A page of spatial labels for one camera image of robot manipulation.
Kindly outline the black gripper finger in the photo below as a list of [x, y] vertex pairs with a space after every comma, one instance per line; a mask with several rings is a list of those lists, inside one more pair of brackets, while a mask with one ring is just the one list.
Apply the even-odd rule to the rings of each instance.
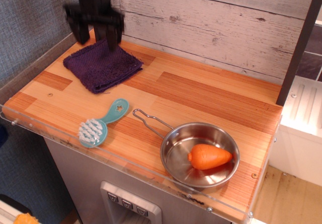
[[77, 42], [85, 44], [90, 38], [88, 24], [78, 21], [72, 17], [67, 17], [67, 21]]
[[123, 33], [122, 25], [108, 25], [106, 29], [106, 39], [110, 51], [115, 51], [117, 46], [121, 43]]

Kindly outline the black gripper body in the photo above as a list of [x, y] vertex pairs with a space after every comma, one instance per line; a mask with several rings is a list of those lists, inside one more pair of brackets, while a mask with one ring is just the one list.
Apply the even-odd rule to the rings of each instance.
[[65, 4], [64, 9], [67, 17], [72, 17], [78, 21], [94, 26], [99, 22], [95, 14], [95, 0], [78, 0], [77, 4]]

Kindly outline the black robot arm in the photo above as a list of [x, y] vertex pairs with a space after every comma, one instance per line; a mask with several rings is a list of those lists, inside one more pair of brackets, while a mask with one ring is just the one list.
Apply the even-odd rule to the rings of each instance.
[[111, 0], [78, 0], [65, 4], [66, 20], [80, 44], [89, 38], [89, 25], [93, 26], [95, 39], [107, 40], [110, 51], [115, 51], [124, 32], [124, 14], [112, 8]]

